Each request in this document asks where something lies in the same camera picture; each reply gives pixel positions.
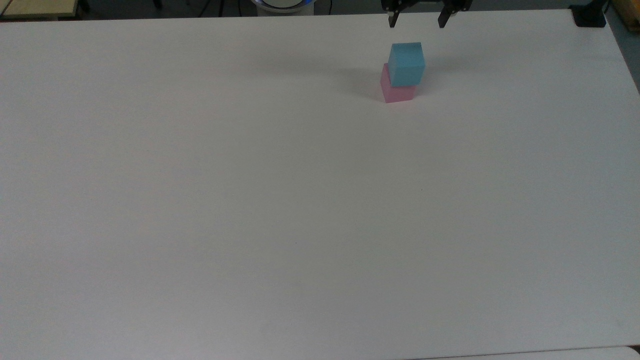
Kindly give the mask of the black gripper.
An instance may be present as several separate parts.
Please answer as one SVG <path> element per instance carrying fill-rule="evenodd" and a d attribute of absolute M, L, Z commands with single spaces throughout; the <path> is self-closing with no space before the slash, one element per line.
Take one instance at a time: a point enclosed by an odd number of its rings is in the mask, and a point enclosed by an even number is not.
<path fill-rule="evenodd" d="M 443 8 L 438 16 L 438 26 L 445 28 L 457 12 L 465 12 L 470 9 L 473 2 L 471 0 L 382 0 L 382 10 L 388 12 L 388 24 L 390 28 L 396 26 L 400 12 L 405 11 L 420 3 L 441 3 Z"/>

